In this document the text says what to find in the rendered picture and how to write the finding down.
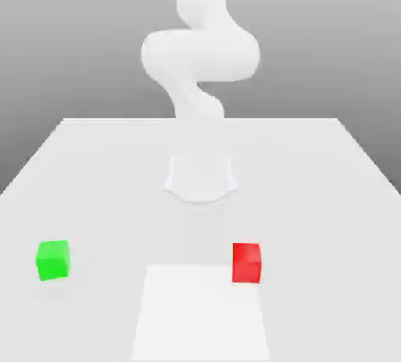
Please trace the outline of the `small red cube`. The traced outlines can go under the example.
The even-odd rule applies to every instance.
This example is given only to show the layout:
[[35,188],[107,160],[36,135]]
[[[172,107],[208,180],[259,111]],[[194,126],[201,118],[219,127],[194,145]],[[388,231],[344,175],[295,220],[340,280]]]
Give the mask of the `small red cube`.
[[261,280],[262,257],[258,243],[232,244],[232,282],[257,284]]

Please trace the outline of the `small green cube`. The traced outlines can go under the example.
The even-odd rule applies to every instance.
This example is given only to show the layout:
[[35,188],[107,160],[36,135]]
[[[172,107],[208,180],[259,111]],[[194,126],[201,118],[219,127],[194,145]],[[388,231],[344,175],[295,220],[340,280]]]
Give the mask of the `small green cube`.
[[68,241],[41,242],[38,245],[35,261],[41,281],[68,277],[70,273],[70,247]]

